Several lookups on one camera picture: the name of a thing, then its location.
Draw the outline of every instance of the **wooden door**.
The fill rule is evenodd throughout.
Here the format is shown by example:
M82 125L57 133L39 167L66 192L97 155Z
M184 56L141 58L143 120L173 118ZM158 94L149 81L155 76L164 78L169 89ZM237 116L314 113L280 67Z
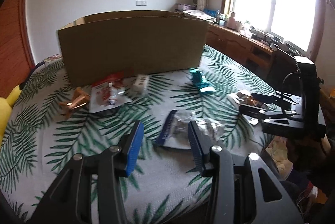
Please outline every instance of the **wooden door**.
M5 0L0 7L0 97L7 97L34 67L27 40L25 1Z

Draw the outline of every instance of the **brown cardboard box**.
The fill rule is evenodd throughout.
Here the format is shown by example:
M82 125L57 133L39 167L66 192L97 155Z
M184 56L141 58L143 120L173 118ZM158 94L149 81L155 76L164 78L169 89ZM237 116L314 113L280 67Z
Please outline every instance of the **brown cardboard box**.
M198 67L208 22L179 13L92 14L57 31L72 86L124 71L125 77Z

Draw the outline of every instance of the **leaf print tablecloth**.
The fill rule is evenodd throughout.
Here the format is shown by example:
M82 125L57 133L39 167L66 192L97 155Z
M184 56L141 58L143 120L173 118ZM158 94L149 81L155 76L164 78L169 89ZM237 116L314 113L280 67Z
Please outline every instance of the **leaf print tablecloth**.
M204 46L200 69L215 87L201 95L188 70L150 76L149 95L128 96L133 102L96 114L87 107L65 120L60 101L74 92L62 59L36 69L16 102L0 150L0 188L16 214L27 220L45 191L75 154L100 153L117 144L141 120L145 132L134 172L121 178L127 218L133 224L163 223L202 204L209 196L211 178L195 170L190 151L153 145L172 109L195 111L199 117L224 120L222 142L231 152L260 152L271 141L260 126L252 127L227 99L241 89L274 90L253 73L209 46ZM125 80L128 87L134 78ZM92 181L93 223L98 223L97 181Z

